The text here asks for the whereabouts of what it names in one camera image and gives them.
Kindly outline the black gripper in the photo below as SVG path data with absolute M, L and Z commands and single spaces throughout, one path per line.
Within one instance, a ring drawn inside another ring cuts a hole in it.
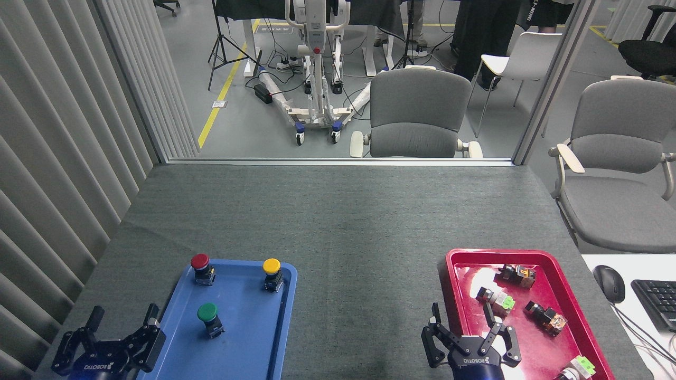
M 455 346 L 455 335 L 441 323 L 441 314 L 438 303 L 432 305 L 432 317 L 421 332 L 422 344 L 430 368 L 440 365 L 449 365 L 454 379 L 502 379 L 504 373 L 501 368 L 501 356 L 492 348 L 495 337 L 500 335 L 504 340 L 505 354 L 502 356 L 505 364 L 516 367 L 521 363 L 522 355 L 519 349 L 516 329 L 498 322 L 490 303 L 483 304 L 483 312 L 490 330 L 483 338 L 461 338 L 459 346 Z M 448 354 L 436 347 L 434 338 L 439 340 L 447 349 Z
M 51 369 L 68 379 L 127 379 L 132 369 L 150 373 L 166 341 L 157 320 L 159 307 L 150 303 L 143 326 L 125 342 L 98 342 L 95 338 L 105 311 L 95 306 L 84 327 L 66 332 L 61 338 Z M 78 348 L 84 349 L 75 360 Z

